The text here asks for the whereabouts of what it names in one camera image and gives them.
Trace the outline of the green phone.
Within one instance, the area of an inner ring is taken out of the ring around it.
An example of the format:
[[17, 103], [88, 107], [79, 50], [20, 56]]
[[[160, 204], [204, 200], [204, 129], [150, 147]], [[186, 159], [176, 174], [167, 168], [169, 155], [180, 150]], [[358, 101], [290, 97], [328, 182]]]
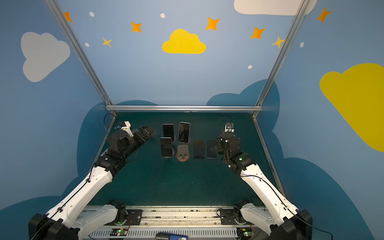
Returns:
[[163, 158], [171, 158], [174, 155], [174, 149], [172, 145], [172, 138], [162, 137], [160, 138], [161, 153]]

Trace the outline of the wooden round phone stand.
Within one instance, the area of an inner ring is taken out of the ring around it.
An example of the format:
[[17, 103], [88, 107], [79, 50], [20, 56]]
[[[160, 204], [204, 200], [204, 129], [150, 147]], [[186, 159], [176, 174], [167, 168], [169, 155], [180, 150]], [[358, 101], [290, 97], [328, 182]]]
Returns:
[[179, 145], [177, 147], [177, 160], [180, 162], [186, 162], [190, 158], [190, 151], [188, 145]]

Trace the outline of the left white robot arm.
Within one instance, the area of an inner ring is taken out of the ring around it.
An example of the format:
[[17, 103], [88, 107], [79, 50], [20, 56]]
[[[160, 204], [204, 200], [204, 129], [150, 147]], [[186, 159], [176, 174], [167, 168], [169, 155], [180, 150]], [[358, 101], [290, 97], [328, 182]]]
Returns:
[[31, 240], [82, 240], [106, 224], [128, 222], [126, 204], [110, 201], [90, 215], [80, 213], [94, 196], [126, 165], [127, 158], [156, 134], [153, 126], [130, 130], [125, 122], [108, 139], [109, 148], [95, 162], [88, 175], [61, 202], [46, 214], [34, 215], [28, 223]]

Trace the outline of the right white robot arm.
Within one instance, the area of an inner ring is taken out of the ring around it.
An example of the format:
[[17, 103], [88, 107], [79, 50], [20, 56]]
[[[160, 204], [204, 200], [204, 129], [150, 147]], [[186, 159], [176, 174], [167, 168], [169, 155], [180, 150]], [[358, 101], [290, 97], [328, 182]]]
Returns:
[[269, 235], [271, 240], [310, 240], [313, 236], [313, 218], [308, 211], [300, 211], [269, 181], [251, 156], [240, 150], [240, 140], [233, 132], [217, 138], [217, 150], [229, 168], [245, 181], [267, 212], [246, 201], [234, 206], [238, 223], [250, 222]]

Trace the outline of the pink phone back left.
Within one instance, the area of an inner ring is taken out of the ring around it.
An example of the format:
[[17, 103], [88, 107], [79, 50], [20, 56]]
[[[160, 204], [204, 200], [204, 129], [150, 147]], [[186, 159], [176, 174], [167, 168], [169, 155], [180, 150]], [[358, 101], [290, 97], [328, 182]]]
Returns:
[[163, 124], [163, 137], [171, 138], [172, 142], [175, 141], [175, 132], [173, 124]]

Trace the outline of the blue black tool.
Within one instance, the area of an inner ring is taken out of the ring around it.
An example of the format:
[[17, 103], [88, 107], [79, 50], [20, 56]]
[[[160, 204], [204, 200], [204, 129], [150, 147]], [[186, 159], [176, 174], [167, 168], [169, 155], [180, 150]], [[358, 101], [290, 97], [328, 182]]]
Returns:
[[176, 235], [170, 233], [157, 233], [155, 236], [156, 240], [188, 240], [188, 236]]

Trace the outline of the horizontal aluminium frame bar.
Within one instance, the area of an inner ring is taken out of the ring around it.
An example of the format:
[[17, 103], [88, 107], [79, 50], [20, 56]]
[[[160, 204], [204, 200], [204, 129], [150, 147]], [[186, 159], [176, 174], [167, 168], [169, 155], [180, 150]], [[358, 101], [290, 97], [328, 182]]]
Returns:
[[262, 106], [158, 106], [107, 105], [106, 110], [117, 112], [261, 112]]

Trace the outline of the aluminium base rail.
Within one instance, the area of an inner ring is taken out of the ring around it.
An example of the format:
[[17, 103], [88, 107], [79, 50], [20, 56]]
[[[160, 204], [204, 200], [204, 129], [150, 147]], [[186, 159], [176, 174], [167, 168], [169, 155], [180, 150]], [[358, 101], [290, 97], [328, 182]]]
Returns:
[[232, 206], [127, 206], [123, 224], [106, 224], [85, 235], [86, 240], [153, 240], [158, 233], [190, 240], [263, 240], [275, 219], [266, 207], [249, 206], [245, 224], [235, 219]]

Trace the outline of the left aluminium frame post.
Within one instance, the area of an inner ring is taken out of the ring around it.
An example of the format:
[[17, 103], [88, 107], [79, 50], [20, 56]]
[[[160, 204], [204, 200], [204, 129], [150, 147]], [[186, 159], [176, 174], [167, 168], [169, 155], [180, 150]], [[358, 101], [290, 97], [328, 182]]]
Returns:
[[86, 53], [81, 46], [81, 43], [79, 42], [76, 34], [74, 33], [72, 27], [70, 26], [70, 22], [66, 19], [59, 2], [53, 1], [53, 0], [45, 0], [45, 2], [47, 4], [47, 6], [49, 7], [51, 13], [55, 17], [56, 21], [58, 22], [63, 33], [67, 37], [69, 43], [71, 44], [76, 55], [78, 56], [81, 64], [83, 65], [83, 67], [86, 70], [87, 74], [89, 75], [91, 81], [93, 82], [94, 86], [96, 87], [97, 91], [99, 92], [101, 98], [103, 99], [104, 103], [106, 104], [106, 108], [109, 106], [112, 106], [113, 103], [112, 103], [110, 97], [108, 96], [107, 91], [105, 90], [100, 78], [98, 77], [96, 71], [94, 70], [90, 60], [86, 56]]

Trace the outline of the aluminium frame post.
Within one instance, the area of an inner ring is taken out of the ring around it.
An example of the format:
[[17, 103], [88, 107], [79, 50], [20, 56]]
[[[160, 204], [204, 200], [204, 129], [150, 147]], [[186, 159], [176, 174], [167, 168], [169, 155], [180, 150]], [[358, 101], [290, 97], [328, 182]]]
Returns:
[[284, 60], [290, 50], [291, 45], [293, 44], [293, 41], [306, 17], [306, 11], [309, 9], [311, 1], [310, 0], [304, 0], [300, 3], [298, 11], [293, 19], [293, 22], [287, 32], [286, 39], [283, 42], [283, 46], [280, 48], [278, 56], [276, 58], [276, 61], [273, 65], [273, 68], [269, 74], [269, 77], [267, 78], [266, 83], [264, 84], [262, 91], [258, 97], [258, 100], [256, 102], [256, 107], [258, 107], [260, 110], [256, 110], [252, 112], [252, 118], [255, 120], [257, 117], [257, 114], [262, 111], [264, 101], [267, 98], [267, 95], [278, 76], [279, 70], [281, 66], [284, 63]]
[[71, 44], [76, 55], [78, 56], [81, 64], [83, 65], [83, 67], [86, 70], [87, 74], [89, 75], [91, 81], [93, 82], [94, 86], [96, 87], [97, 91], [99, 92], [101, 98], [103, 99], [104, 103], [106, 104], [106, 108], [109, 106], [112, 106], [113, 103], [112, 103], [110, 97], [108, 96], [107, 91], [105, 90], [100, 78], [98, 77], [96, 71], [94, 70], [90, 60], [86, 56], [86, 53], [81, 46], [81, 43], [79, 42], [76, 34], [74, 33], [72, 27], [70, 26], [70, 22], [66, 19], [59, 2], [53, 1], [53, 0], [45, 0], [45, 2], [47, 4], [47, 6], [49, 7], [51, 13], [55, 17], [56, 21], [58, 22], [63, 33], [67, 37], [69, 43]]

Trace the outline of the right aluminium frame post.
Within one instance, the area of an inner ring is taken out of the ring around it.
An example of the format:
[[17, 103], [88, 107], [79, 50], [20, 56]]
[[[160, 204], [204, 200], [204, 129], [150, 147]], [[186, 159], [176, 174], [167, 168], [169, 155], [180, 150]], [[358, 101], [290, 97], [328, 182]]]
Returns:
[[283, 42], [283, 46], [280, 48], [278, 56], [276, 58], [276, 61], [273, 65], [273, 68], [269, 74], [269, 77], [267, 78], [266, 83], [264, 84], [262, 91], [258, 97], [258, 100], [256, 102], [256, 107], [258, 107], [260, 110], [256, 110], [252, 112], [252, 118], [255, 120], [257, 117], [257, 114], [262, 111], [264, 101], [267, 98], [267, 95], [278, 76], [279, 70], [281, 66], [284, 63], [284, 60], [290, 50], [291, 45], [293, 44], [293, 41], [306, 17], [306, 11], [309, 9], [311, 1], [310, 0], [304, 0], [300, 3], [298, 11], [293, 19], [293, 22], [287, 32], [286, 39]]

